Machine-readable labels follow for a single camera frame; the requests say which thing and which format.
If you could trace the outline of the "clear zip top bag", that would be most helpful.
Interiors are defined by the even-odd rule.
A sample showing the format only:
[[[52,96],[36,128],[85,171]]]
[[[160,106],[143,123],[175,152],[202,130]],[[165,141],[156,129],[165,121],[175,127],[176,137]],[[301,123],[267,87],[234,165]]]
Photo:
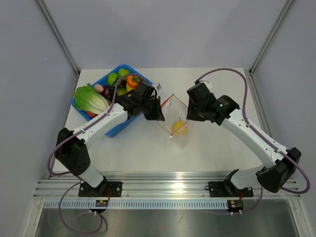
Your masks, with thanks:
[[[158,121],[158,125],[168,134],[168,138],[173,144],[184,149],[189,136],[188,106],[175,94],[172,94],[162,103],[161,111],[165,120]]]

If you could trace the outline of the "yellow lemon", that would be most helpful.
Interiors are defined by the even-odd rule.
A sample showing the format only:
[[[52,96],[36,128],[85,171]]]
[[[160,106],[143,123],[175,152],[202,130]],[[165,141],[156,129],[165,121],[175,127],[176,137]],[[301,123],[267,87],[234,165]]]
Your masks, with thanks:
[[[172,135],[173,136],[178,136],[178,137],[181,137],[181,136],[185,136],[187,134],[187,126],[186,126],[186,123],[182,120],[179,120],[177,122],[175,122],[173,125],[172,125]]]

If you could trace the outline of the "green lettuce head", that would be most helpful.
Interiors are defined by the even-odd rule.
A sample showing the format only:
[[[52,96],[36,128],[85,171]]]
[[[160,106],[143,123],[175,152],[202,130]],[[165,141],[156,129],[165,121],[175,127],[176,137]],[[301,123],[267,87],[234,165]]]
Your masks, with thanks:
[[[74,99],[77,110],[91,112],[96,115],[101,114],[109,107],[107,100],[89,83],[75,90]]]

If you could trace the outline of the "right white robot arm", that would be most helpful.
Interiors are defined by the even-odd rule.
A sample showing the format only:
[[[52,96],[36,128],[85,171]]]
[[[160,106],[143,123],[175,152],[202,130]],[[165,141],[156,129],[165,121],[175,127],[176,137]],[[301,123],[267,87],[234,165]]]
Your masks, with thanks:
[[[210,121],[234,134],[261,161],[259,167],[233,170],[224,180],[224,190],[235,196],[242,189],[261,185],[277,193],[296,171],[301,152],[288,149],[271,138],[243,114],[243,110],[229,96],[215,98],[204,83],[197,83],[187,90],[189,106],[187,119]]]

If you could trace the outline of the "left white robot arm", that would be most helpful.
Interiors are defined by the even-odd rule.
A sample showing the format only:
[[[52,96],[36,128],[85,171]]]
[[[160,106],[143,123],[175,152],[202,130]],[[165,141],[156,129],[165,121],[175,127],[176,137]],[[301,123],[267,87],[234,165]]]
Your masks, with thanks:
[[[110,107],[86,124],[58,133],[55,158],[80,179],[79,197],[120,197],[122,183],[110,182],[91,164],[88,150],[114,127],[143,114],[146,120],[164,121],[158,95],[161,85],[142,81],[135,90],[118,96]]]

